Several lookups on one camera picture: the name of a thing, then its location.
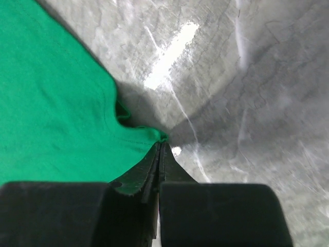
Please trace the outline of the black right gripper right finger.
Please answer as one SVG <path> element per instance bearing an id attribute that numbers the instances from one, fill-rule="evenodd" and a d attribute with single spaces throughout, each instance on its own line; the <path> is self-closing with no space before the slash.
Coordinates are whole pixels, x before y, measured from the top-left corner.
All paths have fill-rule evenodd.
<path id="1" fill-rule="evenodd" d="M 293 246 L 269 186 L 199 183 L 167 143 L 159 156 L 159 213 L 162 246 Z"/>

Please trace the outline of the green t-shirt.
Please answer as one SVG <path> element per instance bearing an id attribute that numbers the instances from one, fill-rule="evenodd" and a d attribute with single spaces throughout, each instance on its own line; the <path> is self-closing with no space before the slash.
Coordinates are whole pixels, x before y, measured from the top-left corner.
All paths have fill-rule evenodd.
<path id="1" fill-rule="evenodd" d="M 167 135 L 126 126 L 105 70 L 35 1 L 1 1 L 1 183 L 110 182 Z"/>

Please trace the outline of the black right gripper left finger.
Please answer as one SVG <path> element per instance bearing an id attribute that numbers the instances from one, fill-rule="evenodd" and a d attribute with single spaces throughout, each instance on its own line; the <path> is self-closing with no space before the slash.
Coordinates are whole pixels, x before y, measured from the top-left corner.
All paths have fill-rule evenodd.
<path id="1" fill-rule="evenodd" d="M 1 246 L 151 246 L 160 147 L 109 183 L 4 184 Z"/>

